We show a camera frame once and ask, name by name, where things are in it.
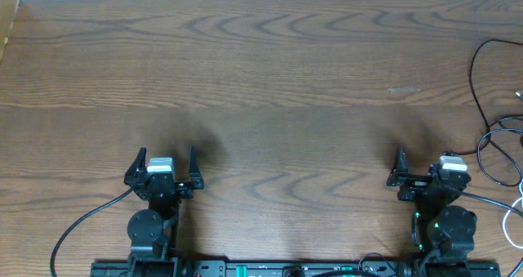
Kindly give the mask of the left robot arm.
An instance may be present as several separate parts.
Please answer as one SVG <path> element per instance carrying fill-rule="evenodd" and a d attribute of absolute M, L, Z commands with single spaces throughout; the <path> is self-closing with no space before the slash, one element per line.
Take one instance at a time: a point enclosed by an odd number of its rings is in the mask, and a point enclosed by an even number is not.
<path fill-rule="evenodd" d="M 172 158 L 146 159 L 146 148 L 140 148 L 125 172 L 124 184 L 148 208 L 136 212 L 127 224 L 131 252 L 127 258 L 127 276 L 194 276 L 194 263 L 177 256 L 176 241 L 180 204 L 204 188 L 196 163 L 194 147 L 189 148 L 188 181 L 176 180 Z"/>

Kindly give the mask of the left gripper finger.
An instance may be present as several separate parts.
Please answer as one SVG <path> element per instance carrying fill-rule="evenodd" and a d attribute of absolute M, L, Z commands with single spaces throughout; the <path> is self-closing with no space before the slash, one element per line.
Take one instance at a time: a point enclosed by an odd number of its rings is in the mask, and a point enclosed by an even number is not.
<path fill-rule="evenodd" d="M 123 182 L 128 186 L 142 186 L 145 181 L 146 174 L 146 148 L 141 147 L 138 154 L 124 174 Z"/>
<path fill-rule="evenodd" d="M 189 171 L 191 184 L 194 190 L 203 189 L 203 176 L 196 161 L 196 153 L 193 145 L 189 148 Z"/>

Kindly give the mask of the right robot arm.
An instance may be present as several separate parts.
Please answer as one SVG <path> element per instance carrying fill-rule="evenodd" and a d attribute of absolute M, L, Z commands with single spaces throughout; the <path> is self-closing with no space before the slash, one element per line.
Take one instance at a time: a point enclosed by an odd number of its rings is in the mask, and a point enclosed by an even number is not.
<path fill-rule="evenodd" d="M 453 202 L 471 180 L 458 156 L 442 155 L 427 174 L 409 170 L 405 152 L 398 149 L 388 186 L 398 186 L 397 198 L 412 202 L 411 236 L 419 253 L 396 267 L 400 277 L 471 277 L 467 255 L 474 247 L 477 216 Z"/>

